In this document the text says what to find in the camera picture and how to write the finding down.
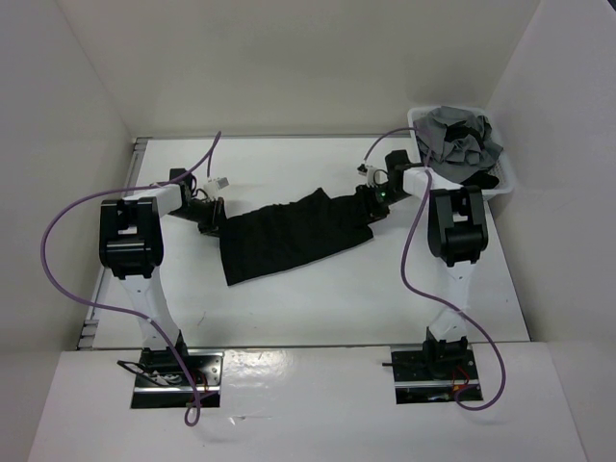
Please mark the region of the black skirt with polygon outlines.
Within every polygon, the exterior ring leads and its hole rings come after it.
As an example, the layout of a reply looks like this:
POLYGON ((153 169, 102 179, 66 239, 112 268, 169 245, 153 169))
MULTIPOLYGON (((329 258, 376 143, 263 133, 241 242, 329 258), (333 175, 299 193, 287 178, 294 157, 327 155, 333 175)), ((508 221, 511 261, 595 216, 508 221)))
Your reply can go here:
POLYGON ((227 218, 219 228, 226 283, 292 270, 373 238, 358 195, 330 197, 323 189, 296 202, 272 204, 227 218))

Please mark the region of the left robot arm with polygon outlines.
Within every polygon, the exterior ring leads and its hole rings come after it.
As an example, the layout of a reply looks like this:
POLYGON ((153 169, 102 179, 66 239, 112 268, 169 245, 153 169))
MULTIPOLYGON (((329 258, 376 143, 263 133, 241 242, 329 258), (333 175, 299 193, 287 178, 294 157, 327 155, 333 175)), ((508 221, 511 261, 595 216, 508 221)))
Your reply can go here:
POLYGON ((165 252, 161 218, 170 215, 193 222, 201 234, 217 237, 225 219, 224 201, 208 193, 198 195, 196 178, 183 168, 173 168, 167 185, 107 199, 100 207, 99 258, 139 314, 141 369, 157 372, 173 385, 189 378, 192 361, 161 282, 165 252))

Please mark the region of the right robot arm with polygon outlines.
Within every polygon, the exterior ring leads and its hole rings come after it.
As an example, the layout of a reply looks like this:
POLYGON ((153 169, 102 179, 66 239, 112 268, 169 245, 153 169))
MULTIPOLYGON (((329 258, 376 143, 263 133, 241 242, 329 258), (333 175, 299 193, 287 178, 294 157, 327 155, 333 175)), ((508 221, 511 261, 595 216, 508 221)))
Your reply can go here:
POLYGON ((483 194, 476 186, 460 186, 410 162, 405 150, 391 152, 385 162, 385 168, 358 167, 366 183, 357 191, 372 221, 386 218, 390 206, 405 198, 422 200, 427 245, 441 273, 441 288, 431 297, 441 311, 426 328, 422 367, 429 376, 442 378, 464 360, 468 348, 470 282, 488 244, 483 194))

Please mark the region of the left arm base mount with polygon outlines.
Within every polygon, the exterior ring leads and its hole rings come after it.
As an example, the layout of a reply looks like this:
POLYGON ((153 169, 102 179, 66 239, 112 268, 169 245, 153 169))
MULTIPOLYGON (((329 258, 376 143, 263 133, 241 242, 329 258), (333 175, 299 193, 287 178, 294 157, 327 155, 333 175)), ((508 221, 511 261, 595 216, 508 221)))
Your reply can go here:
MULTIPOLYGON (((219 407, 223 359, 222 351, 207 349, 189 349, 183 356, 204 408, 219 407)), ((169 351, 144 349, 138 360, 116 364, 135 377, 132 409, 186 408, 194 401, 193 387, 169 351)))

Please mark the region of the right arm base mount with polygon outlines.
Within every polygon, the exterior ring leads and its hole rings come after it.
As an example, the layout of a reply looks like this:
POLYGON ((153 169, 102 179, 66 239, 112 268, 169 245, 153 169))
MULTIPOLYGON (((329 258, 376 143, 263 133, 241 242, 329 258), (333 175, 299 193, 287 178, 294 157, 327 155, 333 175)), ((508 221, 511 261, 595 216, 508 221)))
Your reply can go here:
POLYGON ((483 395, 473 350, 461 359, 429 363, 421 346, 392 347, 382 363, 391 371, 397 404, 482 401, 483 395))

